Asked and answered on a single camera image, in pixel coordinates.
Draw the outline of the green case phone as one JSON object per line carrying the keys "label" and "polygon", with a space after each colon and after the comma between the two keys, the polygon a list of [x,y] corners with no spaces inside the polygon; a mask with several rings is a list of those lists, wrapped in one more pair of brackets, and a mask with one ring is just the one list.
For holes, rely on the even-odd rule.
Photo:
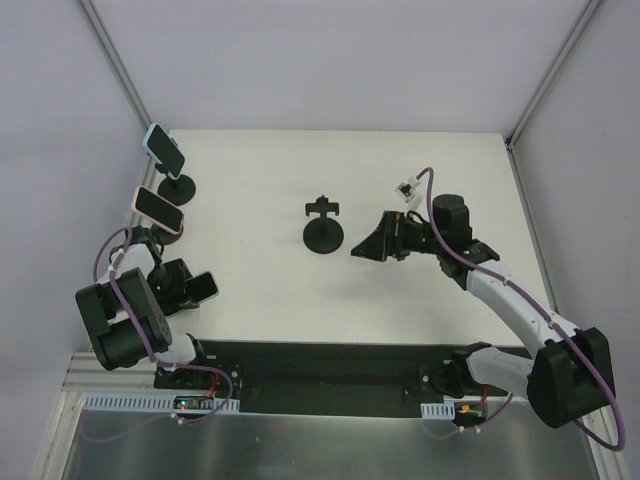
{"label": "green case phone", "polygon": [[186,294],[195,304],[206,302],[219,294],[219,286],[211,272],[205,272],[186,281]]}

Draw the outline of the black stand with brown base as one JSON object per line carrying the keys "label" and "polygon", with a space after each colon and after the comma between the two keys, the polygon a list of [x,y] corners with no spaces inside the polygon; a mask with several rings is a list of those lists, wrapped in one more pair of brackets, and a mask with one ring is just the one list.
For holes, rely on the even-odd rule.
{"label": "black stand with brown base", "polygon": [[181,233],[173,234],[157,226],[153,226],[150,229],[150,235],[156,244],[162,246],[171,245],[182,237]]}

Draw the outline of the black tall corner phone stand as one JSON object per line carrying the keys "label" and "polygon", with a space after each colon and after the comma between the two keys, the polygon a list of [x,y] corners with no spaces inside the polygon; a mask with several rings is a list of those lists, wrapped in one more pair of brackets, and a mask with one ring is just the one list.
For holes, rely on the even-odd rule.
{"label": "black tall corner phone stand", "polygon": [[314,202],[305,204],[305,215],[317,214],[318,217],[310,220],[303,230],[303,243],[313,253],[326,255],[338,250],[344,241],[344,230],[340,223],[330,214],[338,216],[339,203],[331,202],[326,196],[321,195]]}

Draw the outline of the pink case phone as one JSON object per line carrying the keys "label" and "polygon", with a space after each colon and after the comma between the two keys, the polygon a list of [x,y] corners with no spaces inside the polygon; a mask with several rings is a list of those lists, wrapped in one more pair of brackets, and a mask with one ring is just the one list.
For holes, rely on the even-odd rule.
{"label": "pink case phone", "polygon": [[182,231],[183,211],[144,186],[135,189],[131,209],[173,235]]}

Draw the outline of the black round base phone stand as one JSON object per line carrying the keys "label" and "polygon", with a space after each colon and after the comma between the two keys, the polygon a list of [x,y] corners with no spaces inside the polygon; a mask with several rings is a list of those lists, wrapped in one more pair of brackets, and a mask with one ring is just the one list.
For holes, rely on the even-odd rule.
{"label": "black round base phone stand", "polygon": [[193,199],[196,194],[196,184],[191,177],[181,174],[177,180],[174,180],[161,165],[156,165],[155,168],[165,176],[156,191],[160,197],[176,206],[185,205]]}

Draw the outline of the light blue case phone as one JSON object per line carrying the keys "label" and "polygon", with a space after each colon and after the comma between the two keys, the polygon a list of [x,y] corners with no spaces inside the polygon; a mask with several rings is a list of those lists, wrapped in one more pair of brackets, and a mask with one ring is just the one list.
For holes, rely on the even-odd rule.
{"label": "light blue case phone", "polygon": [[143,138],[143,147],[167,177],[172,180],[180,178],[185,156],[160,124],[152,123],[149,126]]}

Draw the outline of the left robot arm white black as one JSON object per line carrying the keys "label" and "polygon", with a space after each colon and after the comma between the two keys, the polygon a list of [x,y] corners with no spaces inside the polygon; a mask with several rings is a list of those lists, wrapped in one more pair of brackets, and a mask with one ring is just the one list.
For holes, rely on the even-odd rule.
{"label": "left robot arm white black", "polygon": [[163,245],[153,229],[119,229],[124,243],[109,251],[103,276],[93,266],[93,284],[75,294],[97,360],[108,371],[148,358],[176,370],[188,388],[204,387],[211,365],[200,340],[174,334],[170,316],[197,309],[219,293],[209,272],[193,275],[181,258],[162,261]]}

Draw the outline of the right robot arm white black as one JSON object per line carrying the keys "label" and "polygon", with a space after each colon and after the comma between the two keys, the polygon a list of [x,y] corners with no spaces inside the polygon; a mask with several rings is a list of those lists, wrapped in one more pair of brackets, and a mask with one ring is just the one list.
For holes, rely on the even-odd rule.
{"label": "right robot arm white black", "polygon": [[425,220],[413,211],[384,212],[352,256],[377,262],[412,253],[435,256],[443,273],[488,306],[528,353],[519,357],[486,342],[462,347],[436,368],[433,388],[460,399],[482,386],[497,387],[525,398],[552,428],[611,405],[615,384],[604,334],[577,327],[516,285],[499,255],[473,237],[461,196],[437,196],[432,214]]}

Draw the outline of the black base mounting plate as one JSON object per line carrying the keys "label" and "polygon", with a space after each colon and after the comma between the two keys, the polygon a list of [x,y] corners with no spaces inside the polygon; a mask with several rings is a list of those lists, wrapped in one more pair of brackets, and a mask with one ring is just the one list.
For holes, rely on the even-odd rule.
{"label": "black base mounting plate", "polygon": [[214,341],[202,343],[219,369],[217,397],[243,413],[418,418],[442,400],[432,386],[454,345]]}

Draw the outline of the left aluminium frame post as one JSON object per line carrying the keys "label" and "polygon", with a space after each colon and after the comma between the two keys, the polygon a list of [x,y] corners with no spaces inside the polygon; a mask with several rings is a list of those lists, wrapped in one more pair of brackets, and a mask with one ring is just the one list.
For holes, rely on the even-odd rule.
{"label": "left aluminium frame post", "polygon": [[92,0],[78,0],[75,1],[75,4],[87,23],[136,120],[141,125],[142,130],[146,132],[152,124],[152,116],[95,2]]}

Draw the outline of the aluminium frame post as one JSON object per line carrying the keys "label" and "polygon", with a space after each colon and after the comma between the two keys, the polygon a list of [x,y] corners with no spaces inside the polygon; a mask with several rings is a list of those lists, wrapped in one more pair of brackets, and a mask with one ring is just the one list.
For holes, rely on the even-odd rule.
{"label": "aluminium frame post", "polygon": [[563,68],[570,60],[588,28],[594,22],[595,17],[605,4],[606,2],[604,0],[588,0],[579,10],[577,17],[572,22],[551,62],[546,67],[543,75],[536,84],[533,93],[526,102],[525,107],[518,116],[513,128],[505,137],[505,146],[508,151],[512,151],[523,136],[527,126],[534,118],[534,115],[541,108],[546,97],[550,94],[554,83],[559,78]]}
{"label": "aluminium frame post", "polygon": [[95,2],[92,0],[78,0],[75,1],[75,4],[87,23],[136,120],[141,125],[142,130],[146,132],[152,124],[152,116]]}

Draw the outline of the aluminium front rail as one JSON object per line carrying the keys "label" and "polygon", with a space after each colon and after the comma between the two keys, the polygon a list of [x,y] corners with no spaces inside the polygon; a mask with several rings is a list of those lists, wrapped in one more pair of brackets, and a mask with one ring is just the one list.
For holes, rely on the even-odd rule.
{"label": "aluminium front rail", "polygon": [[123,391],[153,390],[155,366],[142,360],[130,368],[107,371],[93,352],[76,352],[72,355],[63,390],[66,391]]}

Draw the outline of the right aluminium frame post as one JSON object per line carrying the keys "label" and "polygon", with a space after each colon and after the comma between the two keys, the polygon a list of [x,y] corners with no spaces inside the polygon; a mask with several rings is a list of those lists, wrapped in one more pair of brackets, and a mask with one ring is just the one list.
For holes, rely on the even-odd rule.
{"label": "right aluminium frame post", "polygon": [[541,108],[546,97],[550,94],[554,83],[559,78],[563,68],[570,60],[588,28],[594,22],[595,17],[605,4],[606,2],[604,0],[588,0],[579,10],[577,17],[572,22],[551,62],[546,67],[543,75],[536,84],[533,93],[526,102],[525,107],[518,116],[513,128],[505,137],[505,146],[508,151],[512,151],[523,136],[527,126],[534,118],[534,115]]}

